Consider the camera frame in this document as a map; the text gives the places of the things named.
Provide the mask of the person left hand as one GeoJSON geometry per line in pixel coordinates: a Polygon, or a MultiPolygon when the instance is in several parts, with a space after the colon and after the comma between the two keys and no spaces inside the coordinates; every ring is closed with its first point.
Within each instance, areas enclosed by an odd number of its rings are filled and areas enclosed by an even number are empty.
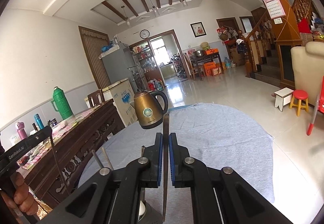
{"type": "Polygon", "coordinates": [[[19,172],[14,174],[14,183],[16,191],[13,198],[8,197],[6,193],[1,191],[1,196],[7,207],[10,208],[12,212],[19,209],[21,212],[24,212],[29,216],[35,215],[38,211],[37,202],[29,192],[29,187],[19,172]]]}

